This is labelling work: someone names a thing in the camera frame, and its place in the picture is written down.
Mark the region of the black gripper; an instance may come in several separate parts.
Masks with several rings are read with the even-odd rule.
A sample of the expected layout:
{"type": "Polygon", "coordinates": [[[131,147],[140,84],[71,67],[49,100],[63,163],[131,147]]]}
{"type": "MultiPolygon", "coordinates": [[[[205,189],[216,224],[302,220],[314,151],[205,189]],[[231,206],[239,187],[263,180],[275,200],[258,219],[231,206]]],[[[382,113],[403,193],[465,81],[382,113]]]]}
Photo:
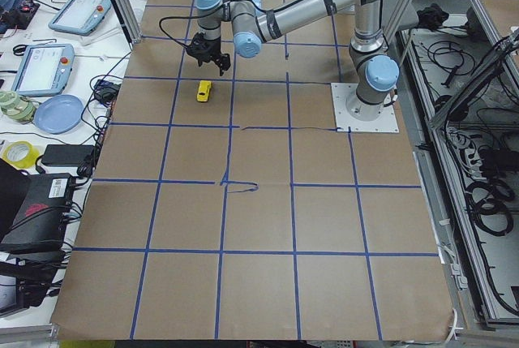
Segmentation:
{"type": "Polygon", "coordinates": [[[197,32],[187,46],[187,54],[197,61],[198,67],[202,67],[203,63],[217,64],[219,76],[230,69],[230,55],[221,53],[220,37],[209,40],[204,33],[197,32]]]}

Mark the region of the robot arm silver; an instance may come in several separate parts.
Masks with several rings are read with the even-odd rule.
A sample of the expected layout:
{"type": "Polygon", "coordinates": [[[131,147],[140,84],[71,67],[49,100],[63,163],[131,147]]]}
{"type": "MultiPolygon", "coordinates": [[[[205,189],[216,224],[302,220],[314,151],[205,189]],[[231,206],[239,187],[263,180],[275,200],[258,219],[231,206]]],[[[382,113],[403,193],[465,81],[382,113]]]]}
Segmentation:
{"type": "Polygon", "coordinates": [[[357,98],[366,105],[379,105],[395,86],[398,71],[386,80],[381,75],[388,67],[397,68],[382,50],[383,0],[293,0],[271,10],[262,9],[257,1],[195,0],[199,32],[187,46],[187,53],[199,64],[214,62],[221,71],[227,71],[230,56],[221,52],[222,23],[232,25],[235,52],[243,58],[253,58],[263,44],[352,6],[355,29],[350,57],[358,72],[357,98]]]}

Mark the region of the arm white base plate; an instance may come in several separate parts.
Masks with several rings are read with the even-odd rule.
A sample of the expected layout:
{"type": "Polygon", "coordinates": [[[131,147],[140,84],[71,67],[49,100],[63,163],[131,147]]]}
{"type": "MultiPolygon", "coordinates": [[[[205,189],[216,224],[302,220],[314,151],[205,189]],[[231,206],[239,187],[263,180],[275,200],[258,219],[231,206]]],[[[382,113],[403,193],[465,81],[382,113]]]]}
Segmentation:
{"type": "Polygon", "coordinates": [[[336,129],[340,132],[398,133],[399,127],[392,98],[367,105],[357,97],[357,84],[331,83],[336,129]]]}

